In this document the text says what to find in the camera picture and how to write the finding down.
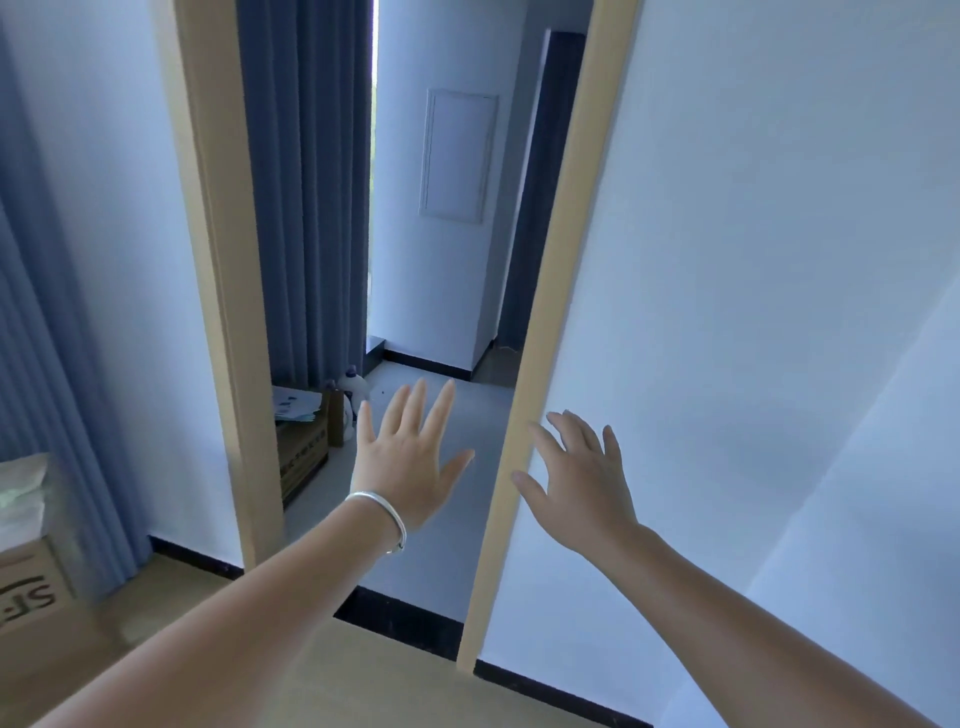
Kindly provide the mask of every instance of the door frame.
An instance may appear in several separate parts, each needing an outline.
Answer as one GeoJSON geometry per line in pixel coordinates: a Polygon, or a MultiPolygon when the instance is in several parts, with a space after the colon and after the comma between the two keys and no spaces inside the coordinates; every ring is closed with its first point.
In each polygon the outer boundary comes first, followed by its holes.
{"type": "MultiPolygon", "coordinates": [[[[457,667],[473,672],[500,583],[642,0],[594,0],[530,326],[457,667]]],[[[234,508],[249,570],[283,548],[253,183],[234,0],[152,0],[234,508]]]]}

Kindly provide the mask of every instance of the person's left hand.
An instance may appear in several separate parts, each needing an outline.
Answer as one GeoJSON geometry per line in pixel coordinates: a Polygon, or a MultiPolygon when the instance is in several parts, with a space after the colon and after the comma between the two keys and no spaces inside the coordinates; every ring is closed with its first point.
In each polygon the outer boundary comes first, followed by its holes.
{"type": "Polygon", "coordinates": [[[394,506],[408,531],[420,528],[446,502],[454,483],[473,459],[462,450],[441,469],[440,442],[450,417],[456,387],[450,379],[434,402],[422,429],[426,382],[413,392],[404,384],[383,415],[379,436],[373,433],[370,403],[357,414],[357,459],[350,491],[372,491],[394,506]]]}

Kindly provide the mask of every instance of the skin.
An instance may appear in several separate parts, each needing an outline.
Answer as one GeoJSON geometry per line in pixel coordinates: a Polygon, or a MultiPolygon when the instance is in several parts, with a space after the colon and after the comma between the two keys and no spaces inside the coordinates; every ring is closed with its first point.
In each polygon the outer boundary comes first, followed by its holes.
{"type": "MultiPolygon", "coordinates": [[[[442,468],[449,381],[422,423],[426,387],[402,387],[374,436],[360,408],[351,490],[379,493],[413,533],[473,457],[442,468]]],[[[698,569],[636,519],[620,447],[576,415],[552,412],[561,443],[531,425],[546,491],[514,483],[543,528],[606,574],[670,645],[732,728],[933,726],[894,695],[698,569]]],[[[368,498],[342,503],[292,546],[233,582],[108,669],[38,726],[253,726],[314,630],[393,548],[399,530],[368,498]]]]}

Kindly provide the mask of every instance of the dark blue curtain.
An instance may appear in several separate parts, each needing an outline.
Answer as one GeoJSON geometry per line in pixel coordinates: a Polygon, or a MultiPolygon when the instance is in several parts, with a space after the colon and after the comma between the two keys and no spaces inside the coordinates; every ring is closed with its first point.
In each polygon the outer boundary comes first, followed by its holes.
{"type": "Polygon", "coordinates": [[[366,352],[372,0],[237,0],[271,373],[366,352]]]}
{"type": "Polygon", "coordinates": [[[52,452],[93,589],[150,555],[143,508],[0,27],[0,461],[52,452]]]}
{"type": "Polygon", "coordinates": [[[520,210],[516,217],[514,248],[496,333],[499,346],[520,350],[527,336],[586,40],[587,37],[580,33],[551,33],[549,36],[520,210]]]}

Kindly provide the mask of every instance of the bracelet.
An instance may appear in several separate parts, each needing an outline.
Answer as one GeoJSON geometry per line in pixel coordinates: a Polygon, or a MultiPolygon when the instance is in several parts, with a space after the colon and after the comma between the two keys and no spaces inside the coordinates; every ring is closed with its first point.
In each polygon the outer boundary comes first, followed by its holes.
{"type": "Polygon", "coordinates": [[[403,525],[403,519],[400,517],[400,514],[396,511],[394,506],[390,504],[386,498],[381,496],[379,493],[372,493],[371,491],[354,491],[349,496],[344,498],[344,501],[350,500],[352,497],[368,497],[370,500],[375,500],[383,509],[390,514],[391,518],[394,519],[396,527],[400,529],[400,543],[396,545],[396,548],[391,548],[387,553],[394,553],[394,551],[402,551],[403,547],[407,545],[407,527],[403,525]]]}

